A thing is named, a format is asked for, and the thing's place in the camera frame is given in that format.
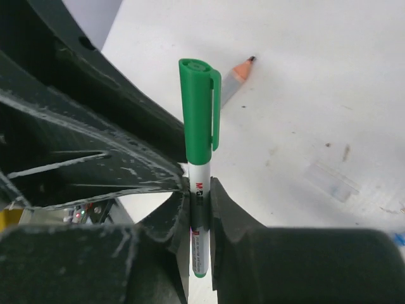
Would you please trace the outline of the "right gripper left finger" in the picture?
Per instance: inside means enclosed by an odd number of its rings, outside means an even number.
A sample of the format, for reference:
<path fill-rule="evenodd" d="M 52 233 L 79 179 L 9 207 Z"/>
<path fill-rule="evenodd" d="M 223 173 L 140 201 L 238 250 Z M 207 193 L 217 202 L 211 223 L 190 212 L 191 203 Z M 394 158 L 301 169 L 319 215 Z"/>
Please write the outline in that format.
<path fill-rule="evenodd" d="M 136 224 L 17 225 L 1 234 L 2 303 L 187 303 L 190 196 Z"/>

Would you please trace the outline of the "blue gel pen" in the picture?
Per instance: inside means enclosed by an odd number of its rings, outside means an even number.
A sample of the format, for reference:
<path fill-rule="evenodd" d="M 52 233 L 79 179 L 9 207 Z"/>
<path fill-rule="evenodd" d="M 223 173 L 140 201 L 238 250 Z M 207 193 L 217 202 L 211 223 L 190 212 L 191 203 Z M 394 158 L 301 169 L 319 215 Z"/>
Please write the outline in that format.
<path fill-rule="evenodd" d="M 405 246 L 405 233 L 393 233 L 392 240 L 398 246 Z"/>

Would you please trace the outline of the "clear pen cap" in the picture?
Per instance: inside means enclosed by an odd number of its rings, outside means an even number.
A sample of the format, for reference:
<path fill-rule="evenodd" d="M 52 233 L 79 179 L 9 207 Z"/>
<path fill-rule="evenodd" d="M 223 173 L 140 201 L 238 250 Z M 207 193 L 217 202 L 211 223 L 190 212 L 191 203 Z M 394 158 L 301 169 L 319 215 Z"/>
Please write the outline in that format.
<path fill-rule="evenodd" d="M 359 194 L 357 184 L 321 162 L 312 163 L 304 176 L 314 186 L 342 203 Z"/>

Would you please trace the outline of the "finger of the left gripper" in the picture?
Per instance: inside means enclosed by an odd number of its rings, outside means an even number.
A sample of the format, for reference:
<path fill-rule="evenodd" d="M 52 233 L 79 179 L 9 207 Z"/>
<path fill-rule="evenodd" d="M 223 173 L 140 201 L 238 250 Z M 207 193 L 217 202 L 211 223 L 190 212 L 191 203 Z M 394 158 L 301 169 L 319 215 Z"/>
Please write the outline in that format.
<path fill-rule="evenodd" d="M 185 190 L 179 164 L 1 55 L 1 206 Z"/>
<path fill-rule="evenodd" d="M 91 46 L 61 1 L 28 1 L 28 5 L 50 43 L 53 85 L 169 159 L 184 163 L 183 124 Z"/>

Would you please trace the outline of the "dark green pen cap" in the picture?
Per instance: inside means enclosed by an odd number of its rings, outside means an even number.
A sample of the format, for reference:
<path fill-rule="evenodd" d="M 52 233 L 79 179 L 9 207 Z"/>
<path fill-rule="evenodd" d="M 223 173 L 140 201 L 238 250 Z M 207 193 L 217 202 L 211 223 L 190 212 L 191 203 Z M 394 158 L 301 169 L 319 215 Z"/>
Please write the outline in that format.
<path fill-rule="evenodd" d="M 219 147 L 221 74 L 204 61 L 183 58 L 178 62 L 187 161 L 210 162 Z"/>

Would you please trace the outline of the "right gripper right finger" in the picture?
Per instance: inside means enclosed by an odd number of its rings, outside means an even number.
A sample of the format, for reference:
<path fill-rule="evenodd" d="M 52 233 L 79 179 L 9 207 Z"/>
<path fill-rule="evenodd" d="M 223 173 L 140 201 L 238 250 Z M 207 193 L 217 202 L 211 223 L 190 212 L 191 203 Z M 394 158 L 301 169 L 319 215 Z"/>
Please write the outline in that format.
<path fill-rule="evenodd" d="M 219 303 L 403 303 L 404 260 L 373 229 L 266 227 L 211 180 Z"/>

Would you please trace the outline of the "white pen dark green end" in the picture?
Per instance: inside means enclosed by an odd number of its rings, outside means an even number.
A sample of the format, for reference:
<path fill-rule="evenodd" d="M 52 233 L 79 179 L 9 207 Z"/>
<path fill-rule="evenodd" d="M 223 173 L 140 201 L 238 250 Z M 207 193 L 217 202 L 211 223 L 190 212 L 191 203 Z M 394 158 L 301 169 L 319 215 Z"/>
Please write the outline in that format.
<path fill-rule="evenodd" d="M 204 165 L 188 163 L 191 216 L 192 271 L 198 278 L 209 268 L 210 162 Z"/>

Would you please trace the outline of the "orange tip marker pen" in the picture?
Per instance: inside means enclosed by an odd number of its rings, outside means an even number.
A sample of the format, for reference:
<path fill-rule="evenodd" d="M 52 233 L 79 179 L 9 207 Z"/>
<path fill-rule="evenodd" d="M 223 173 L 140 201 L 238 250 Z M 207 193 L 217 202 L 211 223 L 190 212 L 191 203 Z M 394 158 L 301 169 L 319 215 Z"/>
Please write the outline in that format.
<path fill-rule="evenodd" d="M 249 78 L 255 61 L 256 57 L 250 56 L 245 62 L 233 67 L 223 78 L 221 83 L 222 108 Z"/>

